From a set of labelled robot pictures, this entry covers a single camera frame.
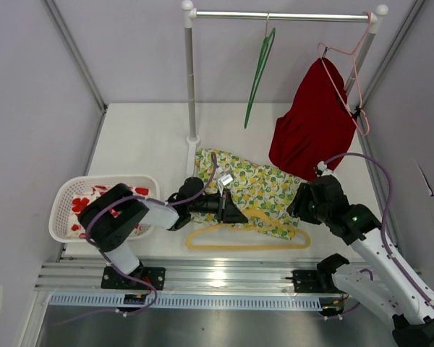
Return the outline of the lemon print skirt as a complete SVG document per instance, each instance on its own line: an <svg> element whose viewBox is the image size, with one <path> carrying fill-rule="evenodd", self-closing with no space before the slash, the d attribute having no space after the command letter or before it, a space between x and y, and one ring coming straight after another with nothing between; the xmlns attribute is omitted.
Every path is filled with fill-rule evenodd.
<svg viewBox="0 0 434 347"><path fill-rule="evenodd" d="M268 220L250 216L247 224L233 223L235 230L257 231L282 240L298 236L299 220L287 213L303 179L270 165L258 165L232 153L216 149L200 149L195 154L197 177L206 182L213 168L212 155L233 181L227 186L233 203L242 212L264 213Z"/></svg>

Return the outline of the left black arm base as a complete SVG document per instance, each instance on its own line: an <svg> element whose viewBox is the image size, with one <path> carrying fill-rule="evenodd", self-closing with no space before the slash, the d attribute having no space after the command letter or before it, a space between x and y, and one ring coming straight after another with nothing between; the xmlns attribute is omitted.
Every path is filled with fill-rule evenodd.
<svg viewBox="0 0 434 347"><path fill-rule="evenodd" d="M113 290L150 290L150 288L141 284L141 280L153 286L157 291L162 291L166 279L166 268L164 267L146 267L142 263L129 274L135 280L120 275L112 266L106 266L101 278L102 289Z"/></svg>

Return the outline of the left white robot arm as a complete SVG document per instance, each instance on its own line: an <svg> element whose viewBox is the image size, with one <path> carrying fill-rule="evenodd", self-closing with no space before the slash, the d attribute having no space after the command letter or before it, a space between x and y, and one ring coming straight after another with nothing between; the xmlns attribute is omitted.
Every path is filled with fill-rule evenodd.
<svg viewBox="0 0 434 347"><path fill-rule="evenodd" d="M247 217L233 203L228 189L205 193L198 177L187 178L166 202L142 197L119 183L93 200L77 219L85 238L117 268L117 280L128 289L142 282L140 260L127 244L127 237L140 225L176 231L187 225L193 213L205 213L224 224L246 224Z"/></svg>

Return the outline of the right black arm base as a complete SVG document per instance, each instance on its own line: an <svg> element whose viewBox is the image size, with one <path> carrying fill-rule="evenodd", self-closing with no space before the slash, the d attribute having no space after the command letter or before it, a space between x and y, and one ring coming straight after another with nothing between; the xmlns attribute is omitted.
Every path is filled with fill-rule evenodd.
<svg viewBox="0 0 434 347"><path fill-rule="evenodd" d="M340 254L320 261L314 270L293 270L290 277L294 291L301 294L342 294L333 283L333 274L343 265L349 265L347 258Z"/></svg>

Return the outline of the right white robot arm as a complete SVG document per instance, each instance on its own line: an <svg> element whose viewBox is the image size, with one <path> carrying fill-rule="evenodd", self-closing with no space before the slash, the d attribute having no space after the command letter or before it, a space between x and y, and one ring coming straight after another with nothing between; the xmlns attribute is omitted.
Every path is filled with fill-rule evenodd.
<svg viewBox="0 0 434 347"><path fill-rule="evenodd" d="M371 210L349 203L335 176L300 184L287 211L304 222L327 226L378 277L372 280L345 257L332 254L316 267L321 290L352 295L391 327L398 346L434 346L434 291L382 233L382 223Z"/></svg>

